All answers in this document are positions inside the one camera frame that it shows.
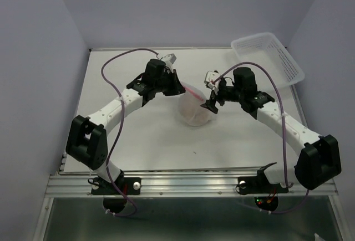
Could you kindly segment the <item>white mesh laundry bag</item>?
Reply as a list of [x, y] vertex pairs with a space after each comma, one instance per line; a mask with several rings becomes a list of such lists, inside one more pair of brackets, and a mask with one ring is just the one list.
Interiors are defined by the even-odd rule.
[[201, 107], [206, 101], [205, 94], [196, 87], [182, 83], [185, 93], [177, 100], [177, 117], [185, 124], [193, 127], [206, 125], [216, 119], [216, 114]]

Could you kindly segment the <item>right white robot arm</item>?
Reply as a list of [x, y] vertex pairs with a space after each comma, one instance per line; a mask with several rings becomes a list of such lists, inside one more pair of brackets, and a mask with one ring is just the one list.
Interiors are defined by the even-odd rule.
[[244, 112], [269, 127], [289, 145], [298, 160], [294, 166], [297, 181], [313, 190], [342, 172], [338, 141], [332, 135], [322, 136], [298, 122], [285, 112], [280, 98], [259, 91], [253, 71], [238, 67], [233, 71], [234, 81], [228, 85], [216, 71], [208, 71], [204, 83], [211, 90], [209, 99], [201, 106], [214, 114], [217, 105], [237, 102]]

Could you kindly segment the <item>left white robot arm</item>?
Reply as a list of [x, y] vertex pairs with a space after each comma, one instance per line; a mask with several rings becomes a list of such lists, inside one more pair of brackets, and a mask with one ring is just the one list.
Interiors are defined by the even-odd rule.
[[174, 54], [151, 59], [145, 71], [130, 82], [118, 97], [87, 117], [76, 116], [71, 124], [65, 151], [104, 180], [110, 193], [123, 189], [121, 169], [109, 159], [107, 137], [132, 112], [145, 106], [156, 94], [185, 93], [173, 64]]

